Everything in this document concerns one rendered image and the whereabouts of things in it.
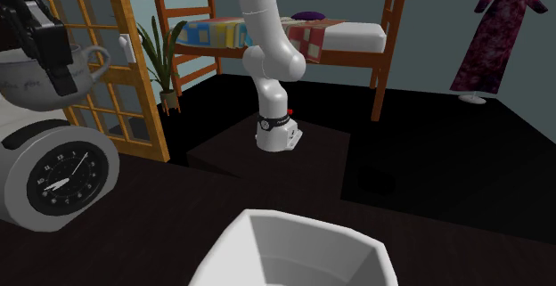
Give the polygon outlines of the wooden lattice door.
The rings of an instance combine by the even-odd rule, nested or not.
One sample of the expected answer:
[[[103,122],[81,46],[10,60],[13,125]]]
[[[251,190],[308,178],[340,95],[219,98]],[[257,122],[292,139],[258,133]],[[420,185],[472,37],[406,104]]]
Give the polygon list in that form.
[[[47,1],[72,43],[98,45],[111,56],[108,70],[86,97],[64,109],[68,121],[107,135],[121,153],[168,161],[130,0]]]

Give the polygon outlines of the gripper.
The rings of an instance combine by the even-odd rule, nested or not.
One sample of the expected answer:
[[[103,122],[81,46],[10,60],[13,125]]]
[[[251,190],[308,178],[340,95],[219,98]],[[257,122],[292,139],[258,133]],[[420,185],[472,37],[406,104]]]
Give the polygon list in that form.
[[[59,96],[75,94],[76,83],[69,71],[73,64],[70,43],[66,29],[60,20],[41,24],[29,20],[25,24],[28,40],[25,54],[39,62]]]

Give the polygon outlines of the white clock with black face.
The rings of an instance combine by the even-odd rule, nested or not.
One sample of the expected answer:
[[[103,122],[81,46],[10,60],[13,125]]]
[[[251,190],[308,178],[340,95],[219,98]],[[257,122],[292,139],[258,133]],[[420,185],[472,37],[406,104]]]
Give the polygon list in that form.
[[[116,185],[119,154],[104,134],[47,119],[0,130],[0,220],[56,232]]]

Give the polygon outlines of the purple dress on stand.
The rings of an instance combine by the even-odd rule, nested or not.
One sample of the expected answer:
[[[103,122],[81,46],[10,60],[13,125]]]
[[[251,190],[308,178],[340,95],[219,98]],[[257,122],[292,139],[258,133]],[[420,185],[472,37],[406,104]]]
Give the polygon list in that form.
[[[450,89],[458,99],[484,104],[479,92],[497,94],[526,10],[548,11],[541,0],[479,0],[474,12],[483,15]]]

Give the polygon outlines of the white bowl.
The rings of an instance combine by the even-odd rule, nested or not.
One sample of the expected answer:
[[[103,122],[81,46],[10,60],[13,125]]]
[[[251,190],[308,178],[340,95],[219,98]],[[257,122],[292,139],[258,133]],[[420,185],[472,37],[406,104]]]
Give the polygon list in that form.
[[[398,286],[385,245],[351,228],[245,209],[188,286]]]

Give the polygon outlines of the wooden bunk bed with quilt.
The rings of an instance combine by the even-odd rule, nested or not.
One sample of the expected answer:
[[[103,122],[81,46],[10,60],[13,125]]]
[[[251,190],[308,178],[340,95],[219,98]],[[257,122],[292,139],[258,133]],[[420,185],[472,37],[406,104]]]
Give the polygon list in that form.
[[[208,0],[208,4],[204,7],[175,9],[168,9],[164,0],[155,0],[155,4],[162,32],[168,31],[170,18],[205,14],[210,18],[216,17],[214,0]],[[380,24],[343,22],[327,28],[324,34],[324,50],[321,53],[321,60],[317,62],[319,65],[372,69],[369,87],[375,91],[371,115],[373,121],[380,119],[404,4],[405,0],[385,0]],[[173,86],[177,93],[181,94],[182,85],[210,71],[221,73],[223,58],[240,59],[244,52],[243,48],[178,45],[176,47],[178,57],[174,60],[176,66],[201,56],[213,57],[215,62],[191,74],[173,78]]]

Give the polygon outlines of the green potted plant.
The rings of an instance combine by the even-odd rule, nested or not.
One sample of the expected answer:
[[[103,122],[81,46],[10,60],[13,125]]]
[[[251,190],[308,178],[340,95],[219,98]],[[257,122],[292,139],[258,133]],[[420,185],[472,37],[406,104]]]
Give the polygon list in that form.
[[[153,66],[153,69],[149,69],[150,73],[153,75],[151,81],[156,82],[161,87],[161,91],[159,92],[161,107],[167,114],[169,114],[170,109],[181,111],[176,90],[171,87],[171,83],[173,78],[178,77],[174,65],[176,40],[186,24],[187,22],[185,20],[178,22],[170,31],[163,34],[161,37],[159,35],[156,18],[152,16],[151,27],[154,38],[149,36],[141,24],[137,24],[141,46]]]

